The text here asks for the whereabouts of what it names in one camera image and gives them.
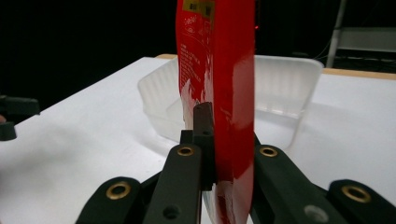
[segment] screw hole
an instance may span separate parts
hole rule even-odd
[[[266,157],[275,157],[277,156],[277,151],[271,147],[262,147],[260,148],[260,153]]]
[[[309,204],[304,208],[305,215],[309,217],[314,222],[326,223],[329,221],[329,216],[323,209]]]
[[[194,154],[194,150],[190,147],[182,147],[177,151],[177,154],[180,156],[190,156]]]
[[[121,181],[110,186],[106,191],[106,196],[111,200],[118,200],[127,196],[129,192],[131,192],[131,186],[127,182]]]
[[[359,203],[369,203],[371,201],[371,196],[365,189],[347,185],[343,186],[341,191],[343,191],[343,193],[353,201]]]
[[[163,209],[163,216],[166,219],[176,219],[180,215],[180,209],[177,206],[169,205]]]

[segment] wooden table edge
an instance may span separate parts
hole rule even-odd
[[[156,58],[174,59],[176,57],[177,57],[176,54],[165,53],[158,55]],[[396,80],[396,74],[392,74],[392,73],[365,72],[365,71],[346,70],[346,69],[337,69],[337,68],[323,68],[322,73],[324,75],[337,75],[337,76],[345,76],[345,77],[371,77],[371,78]]]

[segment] red snack bag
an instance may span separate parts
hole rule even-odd
[[[178,0],[179,91],[187,129],[212,102],[218,181],[212,221],[246,223],[253,189],[254,0]]]

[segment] white tabletop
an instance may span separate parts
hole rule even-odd
[[[108,179],[161,171],[177,143],[150,126],[137,82],[166,62],[142,58],[18,124],[0,142],[1,223],[74,223]],[[396,204],[395,116],[396,81],[321,76],[288,153],[325,189],[354,179]]]

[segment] clear plastic container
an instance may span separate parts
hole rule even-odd
[[[262,144],[291,145],[322,68],[311,59],[255,56],[255,133]],[[178,142],[184,121],[177,58],[139,80],[138,89],[155,131]]]

